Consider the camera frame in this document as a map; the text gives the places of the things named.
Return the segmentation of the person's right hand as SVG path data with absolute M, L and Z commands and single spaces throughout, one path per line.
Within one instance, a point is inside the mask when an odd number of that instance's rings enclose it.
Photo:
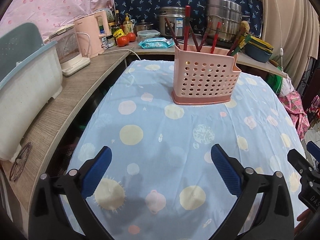
M 313 215 L 310 209 L 303 211 L 298 217 L 299 224 L 294 228 L 294 236 L 299 234 L 306 226 L 308 219 Z

